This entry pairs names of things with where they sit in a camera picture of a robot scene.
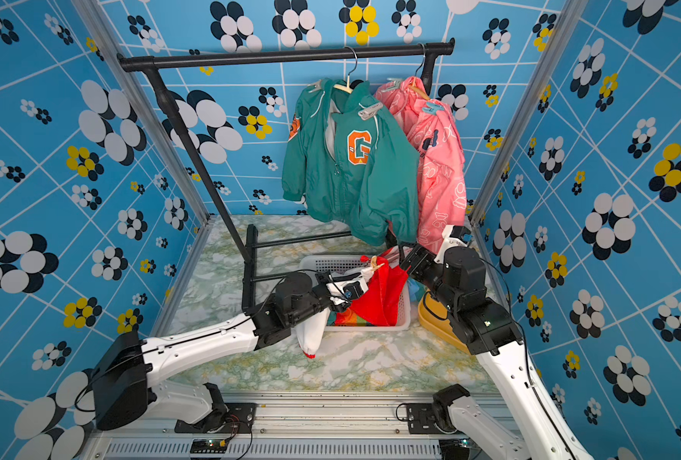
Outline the beige clothespin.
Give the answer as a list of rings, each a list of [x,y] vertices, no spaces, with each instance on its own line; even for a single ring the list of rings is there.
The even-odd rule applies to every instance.
[[[361,273],[368,276],[372,276],[379,268],[382,268],[382,266],[387,263],[386,260],[380,256],[363,256],[360,262],[363,264]]]

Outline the red white rainbow jacket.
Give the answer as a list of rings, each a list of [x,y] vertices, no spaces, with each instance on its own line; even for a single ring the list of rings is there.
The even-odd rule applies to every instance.
[[[340,324],[361,321],[371,326],[385,327],[394,326],[397,323],[398,300],[409,275],[399,266],[390,268],[387,264],[379,268],[372,276],[363,275],[361,269],[349,270],[346,274],[329,271],[336,281],[363,277],[367,281],[368,291],[360,299],[346,304],[345,312],[329,312],[326,309],[294,328],[298,345],[307,358],[315,358],[317,351],[321,348],[321,341],[331,314],[336,316]],[[314,276],[317,271],[301,268],[300,270]]]

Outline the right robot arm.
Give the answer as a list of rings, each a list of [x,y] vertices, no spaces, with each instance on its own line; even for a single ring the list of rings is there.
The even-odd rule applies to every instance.
[[[536,374],[519,323],[488,296],[478,252],[453,246],[436,256],[417,245],[401,251],[399,266],[446,308],[454,335],[495,383],[518,427],[507,429],[452,384],[434,394],[439,429],[464,433],[491,459],[590,458]]]

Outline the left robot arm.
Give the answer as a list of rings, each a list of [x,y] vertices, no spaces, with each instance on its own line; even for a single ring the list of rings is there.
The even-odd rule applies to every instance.
[[[345,311],[366,291],[361,276],[341,281],[294,271],[251,314],[180,335],[120,335],[94,367],[85,391],[93,399],[95,427],[121,429],[141,418],[175,419],[202,432],[221,427],[227,407],[216,385],[166,381],[206,362],[277,344],[310,319],[324,325],[329,312]]]

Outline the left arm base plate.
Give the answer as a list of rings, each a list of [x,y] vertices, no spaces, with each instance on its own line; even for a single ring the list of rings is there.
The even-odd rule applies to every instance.
[[[254,402],[227,402],[225,411],[213,411],[204,421],[192,425],[177,421],[175,433],[248,434],[252,431],[256,410]]]

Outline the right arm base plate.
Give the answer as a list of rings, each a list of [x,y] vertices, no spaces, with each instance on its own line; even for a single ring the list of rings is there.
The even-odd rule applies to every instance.
[[[459,435],[461,431],[445,422],[433,404],[402,404],[405,414],[400,419],[407,424],[409,434]]]

